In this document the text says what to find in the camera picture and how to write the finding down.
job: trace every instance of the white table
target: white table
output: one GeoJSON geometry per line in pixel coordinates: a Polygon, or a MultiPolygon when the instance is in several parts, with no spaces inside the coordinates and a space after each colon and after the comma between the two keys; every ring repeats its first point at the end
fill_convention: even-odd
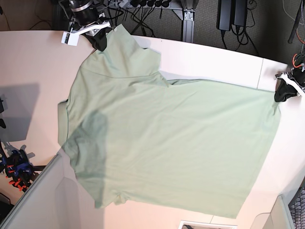
{"type": "MultiPolygon", "coordinates": [[[[15,133],[26,133],[22,129],[28,126],[25,140],[11,143],[15,147],[26,145],[27,153],[36,155],[31,159],[34,165],[48,163],[58,152],[57,104],[67,99],[80,64],[92,52],[84,37],[72,47],[61,44],[61,35],[59,31],[0,32],[0,95],[5,94],[8,106],[2,114],[19,120],[10,124],[15,133]]],[[[212,79],[274,91],[274,75],[286,69],[282,63],[208,46],[135,39],[142,47],[162,54],[160,72],[167,79],[212,79]]],[[[300,98],[281,104],[282,118],[274,143],[237,219],[128,201],[105,209],[104,228],[177,229],[180,220],[186,220],[249,229],[257,215],[271,211],[280,193],[288,203],[305,175],[304,107],[300,98]]],[[[10,190],[14,190],[10,197],[16,202],[19,192],[0,176],[0,192],[8,195],[10,190]]]]}

